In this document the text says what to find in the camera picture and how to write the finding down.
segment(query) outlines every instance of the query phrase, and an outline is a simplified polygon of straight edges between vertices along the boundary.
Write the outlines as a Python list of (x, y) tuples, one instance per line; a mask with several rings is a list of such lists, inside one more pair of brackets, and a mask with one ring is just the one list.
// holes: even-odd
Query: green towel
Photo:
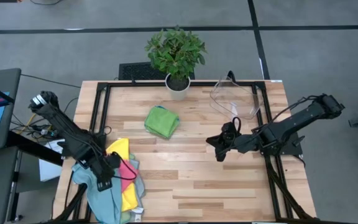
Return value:
[(162, 106), (154, 106), (144, 121), (146, 130), (169, 139), (179, 125), (177, 114), (165, 109)]

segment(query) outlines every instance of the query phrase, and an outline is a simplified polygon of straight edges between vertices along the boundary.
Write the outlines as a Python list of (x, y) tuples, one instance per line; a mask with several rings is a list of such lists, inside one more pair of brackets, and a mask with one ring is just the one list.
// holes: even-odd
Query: pile of cloths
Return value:
[(133, 154), (129, 154), (128, 139), (118, 139), (106, 149), (106, 152), (108, 154), (117, 152), (125, 162), (125, 164), (121, 162), (120, 167), (114, 170), (115, 176), (133, 179), (133, 172), (135, 172), (137, 174), (135, 180), (113, 177), (112, 187), (99, 192), (92, 171), (75, 164), (72, 167), (73, 181), (76, 184), (87, 184), (86, 198), (99, 222), (106, 224), (133, 222), (135, 217), (138, 219), (143, 212), (140, 199), (145, 193), (144, 183), (138, 172), (139, 161), (135, 160)]

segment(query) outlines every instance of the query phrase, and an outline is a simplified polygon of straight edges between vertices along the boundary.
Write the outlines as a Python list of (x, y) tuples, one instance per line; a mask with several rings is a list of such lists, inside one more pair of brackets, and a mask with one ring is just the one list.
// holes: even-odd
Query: potted plant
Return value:
[(149, 52), (151, 66), (167, 74), (165, 85), (172, 99), (183, 100), (190, 86), (189, 74), (194, 72), (197, 63), (205, 64), (201, 54), (201, 51), (206, 53), (205, 43), (191, 31), (186, 33), (177, 27), (154, 34), (145, 50)]

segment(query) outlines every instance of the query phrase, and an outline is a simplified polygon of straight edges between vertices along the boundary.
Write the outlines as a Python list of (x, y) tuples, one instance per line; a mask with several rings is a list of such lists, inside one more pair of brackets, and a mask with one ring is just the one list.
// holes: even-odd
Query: white flower pot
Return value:
[(165, 86), (168, 88), (169, 92), (171, 93), (171, 98), (173, 100), (184, 100), (186, 98), (186, 93), (187, 93), (187, 90), (189, 89), (190, 87), (190, 77), (188, 77), (189, 79), (189, 85), (182, 91), (175, 91), (175, 90), (171, 90), (171, 88), (168, 87), (168, 83), (167, 83), (167, 80), (168, 80), (168, 77), (170, 76), (171, 74), (168, 74), (167, 77), (165, 77)]

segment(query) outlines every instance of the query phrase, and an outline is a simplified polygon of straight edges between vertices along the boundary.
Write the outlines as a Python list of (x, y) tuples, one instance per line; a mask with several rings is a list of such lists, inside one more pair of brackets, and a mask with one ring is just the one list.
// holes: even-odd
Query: black stand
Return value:
[(7, 137), (6, 147), (13, 146), (18, 147), (19, 151), (17, 153), (17, 162), (12, 178), (12, 191), (11, 196), (9, 197), (9, 205), (6, 217), (7, 222), (17, 222), (22, 218), (21, 215), (16, 215), (17, 203), (19, 202), (19, 192), (16, 192), (16, 188), (17, 181), (19, 180), (22, 153), (28, 153), (31, 156), (38, 157), (58, 166), (63, 165), (62, 155), (59, 153), (10, 131)]

